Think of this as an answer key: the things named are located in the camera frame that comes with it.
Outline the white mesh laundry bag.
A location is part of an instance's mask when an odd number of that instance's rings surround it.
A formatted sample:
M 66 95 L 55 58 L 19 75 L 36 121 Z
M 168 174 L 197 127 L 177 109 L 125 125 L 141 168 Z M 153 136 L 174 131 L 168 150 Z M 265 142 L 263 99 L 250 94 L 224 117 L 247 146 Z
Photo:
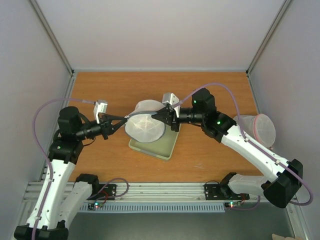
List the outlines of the white mesh laundry bag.
M 138 102 L 134 111 L 128 115 L 124 131 L 140 143 L 157 141 L 164 135 L 166 127 L 163 122 L 153 119 L 152 115 L 164 107 L 161 102 L 153 99 Z

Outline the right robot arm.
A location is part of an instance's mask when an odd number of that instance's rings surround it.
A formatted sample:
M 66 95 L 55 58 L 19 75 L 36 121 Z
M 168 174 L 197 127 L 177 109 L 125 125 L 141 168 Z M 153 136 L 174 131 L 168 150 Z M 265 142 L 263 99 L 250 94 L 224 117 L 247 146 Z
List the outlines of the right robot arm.
M 302 186 L 303 165 L 276 155 L 241 129 L 238 122 L 216 108 L 215 97 L 206 88 L 191 96 L 191 107 L 180 107 L 172 100 L 151 117 L 179 131 L 181 124 L 199 125 L 209 138 L 216 140 L 254 165 L 261 176 L 228 173 L 219 183 L 225 199 L 248 194 L 265 197 L 278 208 L 285 208 Z

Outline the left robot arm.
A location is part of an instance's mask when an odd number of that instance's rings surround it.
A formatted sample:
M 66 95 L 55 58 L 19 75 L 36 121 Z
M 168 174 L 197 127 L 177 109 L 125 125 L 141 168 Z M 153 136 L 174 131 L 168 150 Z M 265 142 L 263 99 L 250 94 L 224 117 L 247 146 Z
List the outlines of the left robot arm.
M 65 188 L 75 169 L 84 145 L 83 140 L 102 136 L 105 140 L 126 122 L 126 117 L 103 114 L 89 121 L 77 107 L 60 110 L 58 130 L 49 148 L 48 172 L 42 184 L 36 205 L 26 221 L 17 226 L 17 240 L 66 240 L 70 225 L 87 199 L 96 199 L 101 193 L 99 178 L 80 174 L 66 198 Z

